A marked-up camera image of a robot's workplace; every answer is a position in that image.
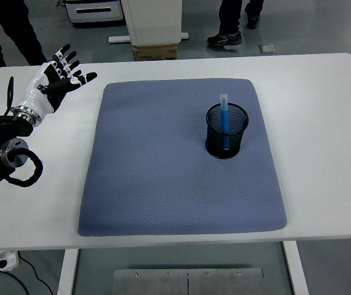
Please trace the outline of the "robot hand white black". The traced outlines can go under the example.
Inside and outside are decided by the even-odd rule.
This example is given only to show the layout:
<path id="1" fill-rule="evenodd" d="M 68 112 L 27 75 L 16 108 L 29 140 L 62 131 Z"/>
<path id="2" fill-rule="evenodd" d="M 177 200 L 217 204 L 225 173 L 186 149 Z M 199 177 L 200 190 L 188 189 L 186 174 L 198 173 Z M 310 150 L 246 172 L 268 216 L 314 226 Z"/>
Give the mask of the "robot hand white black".
<path id="1" fill-rule="evenodd" d="M 64 45 L 43 63 L 26 87 L 25 97 L 16 104 L 14 112 L 28 111 L 41 119 L 60 107 L 66 94 L 75 91 L 97 77 L 97 73 L 82 73 L 75 60 L 76 52 Z"/>

